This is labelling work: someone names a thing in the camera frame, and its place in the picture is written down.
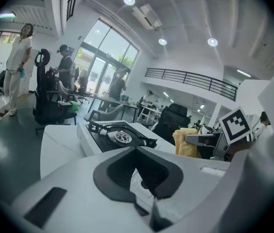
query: ceiling air conditioner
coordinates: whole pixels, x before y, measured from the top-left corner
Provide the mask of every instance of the ceiling air conditioner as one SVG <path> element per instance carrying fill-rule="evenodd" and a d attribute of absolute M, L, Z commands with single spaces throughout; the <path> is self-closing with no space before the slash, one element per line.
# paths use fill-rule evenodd
<path fill-rule="evenodd" d="M 140 8 L 133 7 L 133 10 L 133 16 L 136 17 L 136 19 L 145 29 L 153 30 L 162 26 L 161 21 L 159 20 L 151 5 L 146 4 Z"/>

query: black glass stove top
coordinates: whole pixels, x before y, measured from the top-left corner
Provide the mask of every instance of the black glass stove top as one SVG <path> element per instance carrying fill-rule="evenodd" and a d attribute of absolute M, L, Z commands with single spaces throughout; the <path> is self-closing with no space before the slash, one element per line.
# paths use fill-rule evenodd
<path fill-rule="evenodd" d="M 102 152 L 124 147 L 156 147 L 156 139 L 145 137 L 126 122 L 89 122 L 86 127 Z"/>

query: gray floor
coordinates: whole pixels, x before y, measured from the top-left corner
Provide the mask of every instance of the gray floor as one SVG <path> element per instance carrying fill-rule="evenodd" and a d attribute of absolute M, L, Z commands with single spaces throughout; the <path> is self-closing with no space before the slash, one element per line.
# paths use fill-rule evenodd
<path fill-rule="evenodd" d="M 14 117 L 0 120 L 0 199 L 10 204 L 24 189 L 40 179 L 40 149 L 43 133 L 37 136 L 39 127 L 32 114 L 34 95 L 19 108 Z M 95 101 L 97 109 L 100 101 Z M 84 121 L 90 104 L 79 107 L 77 121 Z M 134 110 L 125 110 L 123 120 L 132 122 Z"/>

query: glass door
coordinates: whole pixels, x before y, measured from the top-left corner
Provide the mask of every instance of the glass door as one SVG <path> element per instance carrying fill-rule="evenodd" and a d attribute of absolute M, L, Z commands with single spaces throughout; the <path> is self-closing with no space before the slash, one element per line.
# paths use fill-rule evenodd
<path fill-rule="evenodd" d="M 101 76 L 103 75 L 103 70 L 105 69 L 106 65 L 107 65 L 106 61 L 100 58 L 95 59 L 88 77 L 87 89 L 89 92 L 97 93 L 98 88 L 100 87 L 100 84 L 101 84 L 100 82 Z"/>
<path fill-rule="evenodd" d="M 108 93 L 115 72 L 116 67 L 111 64 L 108 64 L 98 90 L 99 95 L 102 95 L 103 93 Z"/>

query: round ceiling light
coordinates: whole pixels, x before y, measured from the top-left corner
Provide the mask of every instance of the round ceiling light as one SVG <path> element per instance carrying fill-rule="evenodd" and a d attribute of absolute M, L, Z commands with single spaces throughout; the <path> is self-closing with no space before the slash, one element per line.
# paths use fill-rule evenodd
<path fill-rule="evenodd" d="M 159 44 L 165 46 L 167 44 L 167 41 L 165 39 L 159 39 Z"/>
<path fill-rule="evenodd" d="M 127 5 L 134 5 L 135 4 L 135 0 L 123 0 L 123 1 Z"/>
<path fill-rule="evenodd" d="M 209 44 L 210 46 L 212 46 L 212 47 L 215 47 L 215 46 L 218 45 L 218 41 L 217 41 L 215 38 L 209 38 L 209 39 L 207 40 L 207 42 L 208 42 L 208 44 Z"/>

